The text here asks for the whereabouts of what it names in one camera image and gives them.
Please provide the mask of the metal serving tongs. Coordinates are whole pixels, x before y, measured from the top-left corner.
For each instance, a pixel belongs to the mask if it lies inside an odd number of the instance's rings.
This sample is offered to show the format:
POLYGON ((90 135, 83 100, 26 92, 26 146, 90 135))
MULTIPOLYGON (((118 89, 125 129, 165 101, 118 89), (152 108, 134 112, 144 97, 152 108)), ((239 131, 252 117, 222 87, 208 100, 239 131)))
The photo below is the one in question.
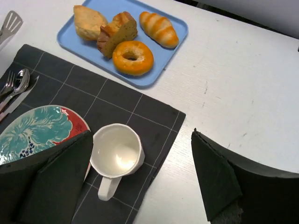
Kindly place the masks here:
POLYGON ((22 18, 13 10, 6 15, 0 29, 0 44, 15 35, 23 24, 22 18))

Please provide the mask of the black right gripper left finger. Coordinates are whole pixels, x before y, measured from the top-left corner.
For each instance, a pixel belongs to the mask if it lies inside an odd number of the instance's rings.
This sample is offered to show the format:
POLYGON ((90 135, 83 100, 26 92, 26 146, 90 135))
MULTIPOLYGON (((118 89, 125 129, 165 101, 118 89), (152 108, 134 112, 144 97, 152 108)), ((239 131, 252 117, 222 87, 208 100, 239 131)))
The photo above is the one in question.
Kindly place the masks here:
POLYGON ((70 224, 93 149, 87 130, 0 167, 2 224, 70 224))

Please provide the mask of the white ceramic mug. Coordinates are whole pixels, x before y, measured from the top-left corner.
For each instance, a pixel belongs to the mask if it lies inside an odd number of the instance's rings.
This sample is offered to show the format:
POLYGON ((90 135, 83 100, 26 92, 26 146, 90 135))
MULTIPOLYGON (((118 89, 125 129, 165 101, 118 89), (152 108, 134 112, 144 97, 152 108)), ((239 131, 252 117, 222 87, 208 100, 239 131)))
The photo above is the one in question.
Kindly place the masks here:
POLYGON ((122 177, 135 173, 144 163, 139 135, 119 123, 103 126, 93 135, 92 167, 102 176, 98 198, 111 199, 122 177))

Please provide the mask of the brown cake slice bread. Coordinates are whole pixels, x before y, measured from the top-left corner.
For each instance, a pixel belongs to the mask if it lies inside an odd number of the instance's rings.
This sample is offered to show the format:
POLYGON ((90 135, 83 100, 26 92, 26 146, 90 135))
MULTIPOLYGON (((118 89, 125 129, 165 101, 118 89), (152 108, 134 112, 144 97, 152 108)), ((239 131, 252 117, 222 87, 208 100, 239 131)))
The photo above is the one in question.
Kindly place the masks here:
POLYGON ((97 48, 107 59, 112 58, 116 46, 137 37, 137 22, 129 12, 118 13, 105 27, 100 27, 97 48))

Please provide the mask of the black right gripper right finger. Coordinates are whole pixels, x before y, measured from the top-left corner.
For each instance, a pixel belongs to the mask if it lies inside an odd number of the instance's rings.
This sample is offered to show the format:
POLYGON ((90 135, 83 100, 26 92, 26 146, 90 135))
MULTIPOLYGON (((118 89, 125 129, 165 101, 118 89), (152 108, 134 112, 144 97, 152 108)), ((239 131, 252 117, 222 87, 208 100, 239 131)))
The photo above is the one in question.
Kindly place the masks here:
POLYGON ((208 222, 296 224, 299 175, 241 156, 193 131, 192 155, 208 222))

